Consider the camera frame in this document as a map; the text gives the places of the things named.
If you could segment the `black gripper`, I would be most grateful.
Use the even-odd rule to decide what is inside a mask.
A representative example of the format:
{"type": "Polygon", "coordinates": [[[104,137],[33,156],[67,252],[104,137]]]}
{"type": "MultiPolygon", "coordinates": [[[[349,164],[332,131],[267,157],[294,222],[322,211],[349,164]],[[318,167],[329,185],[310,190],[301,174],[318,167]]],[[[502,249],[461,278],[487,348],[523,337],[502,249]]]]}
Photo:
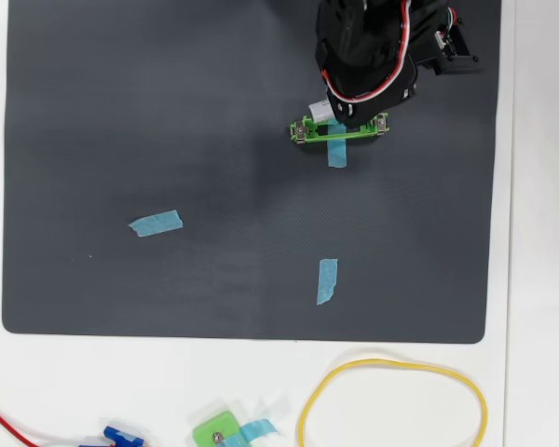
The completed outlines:
{"type": "Polygon", "coordinates": [[[417,1],[319,1],[315,58],[334,118],[352,129],[410,100],[417,1]]]}

